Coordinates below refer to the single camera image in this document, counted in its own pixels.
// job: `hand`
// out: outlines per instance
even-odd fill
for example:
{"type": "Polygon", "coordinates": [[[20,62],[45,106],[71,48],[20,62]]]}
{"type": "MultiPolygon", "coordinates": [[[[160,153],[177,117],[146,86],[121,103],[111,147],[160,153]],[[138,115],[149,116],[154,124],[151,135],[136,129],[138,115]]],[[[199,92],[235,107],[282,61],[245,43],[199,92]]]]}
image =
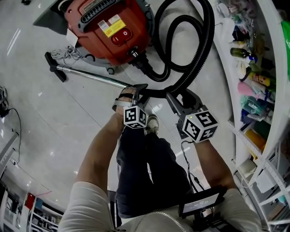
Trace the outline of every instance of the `hand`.
{"type": "MultiPolygon", "coordinates": [[[[136,92],[136,89],[135,88],[128,88],[128,89],[124,89],[122,91],[122,93],[132,93],[132,94],[134,94],[135,92],[136,92]]],[[[129,98],[129,97],[120,97],[119,100],[120,101],[124,101],[124,102],[132,102],[132,99],[129,98]]],[[[117,116],[123,118],[123,116],[124,116],[124,109],[123,109],[122,106],[117,106],[117,108],[116,108],[116,114],[117,114],[117,116]]]]}

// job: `vacuum wand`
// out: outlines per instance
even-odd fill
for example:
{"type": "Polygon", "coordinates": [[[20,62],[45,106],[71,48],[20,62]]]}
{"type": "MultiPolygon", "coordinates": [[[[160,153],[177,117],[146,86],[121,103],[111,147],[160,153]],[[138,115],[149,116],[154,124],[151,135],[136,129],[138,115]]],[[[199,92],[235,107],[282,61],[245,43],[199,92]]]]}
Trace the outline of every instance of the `vacuum wand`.
{"type": "Polygon", "coordinates": [[[73,68],[67,65],[60,65],[56,62],[56,60],[54,60],[51,57],[49,52],[45,53],[45,59],[49,64],[50,71],[55,73],[62,82],[65,82],[67,80],[67,76],[65,73],[74,73],[76,75],[80,75],[80,76],[83,76],[83,77],[86,77],[95,81],[103,82],[103,83],[106,83],[106,84],[109,84],[118,88],[122,88],[122,89],[132,86],[126,82],[118,81],[113,78],[105,77],[96,73],[87,72],[85,70],[73,68]]]}

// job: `sleeve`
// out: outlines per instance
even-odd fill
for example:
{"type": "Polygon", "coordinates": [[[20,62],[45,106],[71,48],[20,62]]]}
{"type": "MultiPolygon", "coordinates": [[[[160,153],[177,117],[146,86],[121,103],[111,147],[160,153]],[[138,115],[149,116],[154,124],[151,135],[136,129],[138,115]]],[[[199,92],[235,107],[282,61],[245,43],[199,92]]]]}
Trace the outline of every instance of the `sleeve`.
{"type": "Polygon", "coordinates": [[[114,230],[108,197],[98,186],[76,182],[71,191],[68,208],[59,224],[59,231],[114,230]]]}
{"type": "Polygon", "coordinates": [[[215,213],[241,232],[261,231],[258,215],[246,204],[244,198],[235,188],[229,189],[224,195],[224,201],[215,207],[215,213]]]}

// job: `white shirt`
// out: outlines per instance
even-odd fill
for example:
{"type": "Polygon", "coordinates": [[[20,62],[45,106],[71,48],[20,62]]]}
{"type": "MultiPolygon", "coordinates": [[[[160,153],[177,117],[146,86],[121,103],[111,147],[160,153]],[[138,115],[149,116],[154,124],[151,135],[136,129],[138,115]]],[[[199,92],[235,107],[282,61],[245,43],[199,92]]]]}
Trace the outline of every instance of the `white shirt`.
{"type": "MultiPolygon", "coordinates": [[[[108,197],[103,190],[88,182],[73,185],[68,208],[63,215],[58,231],[64,232],[111,232],[113,221],[108,207],[108,197]]],[[[229,189],[224,201],[215,206],[215,213],[241,232],[261,231],[261,222],[245,203],[237,189],[229,189]]],[[[118,229],[126,232],[192,232],[192,218],[178,217],[178,206],[161,210],[158,213],[130,218],[118,229]]]]}

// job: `yellow label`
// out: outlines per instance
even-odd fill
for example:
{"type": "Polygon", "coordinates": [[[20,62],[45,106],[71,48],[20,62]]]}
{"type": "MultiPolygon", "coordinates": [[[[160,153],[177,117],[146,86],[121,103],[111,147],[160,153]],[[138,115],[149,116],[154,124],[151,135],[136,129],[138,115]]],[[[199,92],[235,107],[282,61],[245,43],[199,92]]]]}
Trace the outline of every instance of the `yellow label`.
{"type": "Polygon", "coordinates": [[[121,19],[119,19],[118,21],[114,22],[108,29],[104,30],[104,33],[107,37],[111,37],[123,27],[126,27],[126,25],[121,19]]]}

